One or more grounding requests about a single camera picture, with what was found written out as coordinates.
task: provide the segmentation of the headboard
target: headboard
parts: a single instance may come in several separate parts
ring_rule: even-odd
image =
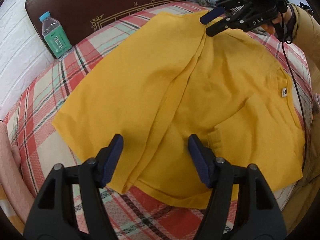
[[[25,7],[43,41],[39,17],[49,11],[53,18],[60,21],[71,45],[74,46],[113,21],[146,8],[174,1],[183,0],[27,0]]]

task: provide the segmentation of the black cable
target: black cable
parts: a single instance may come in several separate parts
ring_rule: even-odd
[[[281,18],[282,18],[282,28],[283,28],[283,32],[284,32],[284,18],[283,18],[283,15],[282,13],[280,13],[281,15]],[[294,86],[296,88],[296,91],[297,91],[297,95],[298,95],[298,99],[299,99],[299,103],[300,103],[300,107],[301,107],[301,113],[302,113],[302,119],[303,119],[303,129],[304,129],[304,137],[305,137],[305,144],[304,144],[304,157],[303,157],[303,163],[302,163],[302,170],[304,169],[304,165],[306,164],[306,156],[307,156],[307,150],[308,150],[308,144],[307,144],[307,125],[306,125],[306,118],[304,116],[304,111],[303,111],[303,106],[302,106],[302,101],[301,101],[301,97],[300,97],[300,94],[299,94],[299,90],[298,90],[298,85],[297,85],[297,82],[293,76],[293,71],[291,69],[291,66],[289,64],[289,60],[287,58],[287,55],[285,53],[285,50],[284,50],[284,41],[286,39],[286,35],[284,35],[283,37],[283,40],[282,40],[282,51],[283,51],[283,54],[284,54],[284,57],[285,57],[285,60],[287,61],[287,64],[288,64],[288,67],[289,67],[289,70],[290,70],[290,73],[291,73],[291,76],[292,76],[292,80],[293,80],[293,83],[294,83]]]

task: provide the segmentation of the water bottle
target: water bottle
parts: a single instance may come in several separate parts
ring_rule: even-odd
[[[71,51],[72,46],[60,22],[46,12],[39,17],[42,22],[42,36],[57,59],[62,60]]]

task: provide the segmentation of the human hand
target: human hand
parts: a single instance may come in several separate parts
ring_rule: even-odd
[[[289,5],[288,5],[288,10],[285,13],[283,13],[282,15],[283,15],[284,23],[287,24],[292,17],[292,11],[291,11]],[[274,24],[282,23],[281,14],[278,13],[278,17],[276,19],[273,19],[272,22]],[[276,33],[276,29],[273,27],[273,25],[271,23],[263,24],[263,25],[261,25],[261,27],[271,35]]]

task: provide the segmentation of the bolt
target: bolt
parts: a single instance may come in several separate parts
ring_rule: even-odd
[[[222,157],[217,157],[217,158],[216,158],[216,162],[217,162],[217,163],[220,163],[220,164],[223,164],[223,163],[225,162],[225,159],[222,158]]]
[[[57,163],[56,165],[53,166],[55,171],[58,171],[62,168],[62,164],[61,163]]]
[[[250,165],[249,165],[249,168],[250,168],[251,170],[253,170],[253,171],[256,171],[256,170],[258,169],[257,165],[255,165],[255,164],[250,164]]]
[[[96,163],[96,158],[90,158],[87,160],[88,164],[95,164]]]

